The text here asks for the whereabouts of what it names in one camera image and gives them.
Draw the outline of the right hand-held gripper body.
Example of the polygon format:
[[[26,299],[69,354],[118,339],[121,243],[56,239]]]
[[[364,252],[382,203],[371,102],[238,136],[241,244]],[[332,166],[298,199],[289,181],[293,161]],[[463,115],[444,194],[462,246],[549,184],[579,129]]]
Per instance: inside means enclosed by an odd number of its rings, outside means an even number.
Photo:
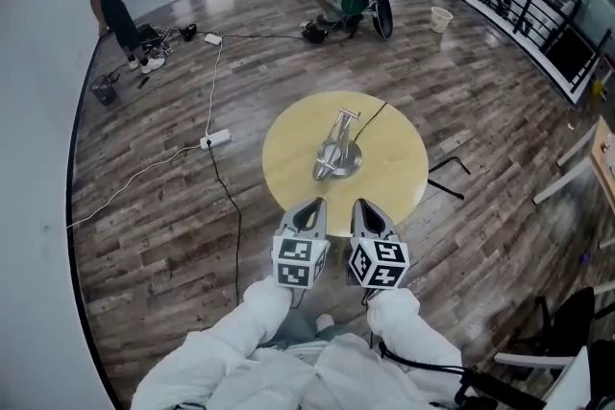
[[[374,290],[399,286],[410,266],[407,243],[400,239],[392,219],[366,199],[354,204],[350,244],[347,266],[354,284]]]

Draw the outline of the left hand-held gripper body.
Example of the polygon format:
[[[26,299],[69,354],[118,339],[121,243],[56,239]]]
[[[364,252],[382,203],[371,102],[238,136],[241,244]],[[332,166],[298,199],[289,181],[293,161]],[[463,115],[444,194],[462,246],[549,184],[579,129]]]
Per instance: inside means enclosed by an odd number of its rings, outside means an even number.
[[[313,198],[286,211],[273,236],[273,278],[280,286],[311,289],[326,264],[327,203]]]

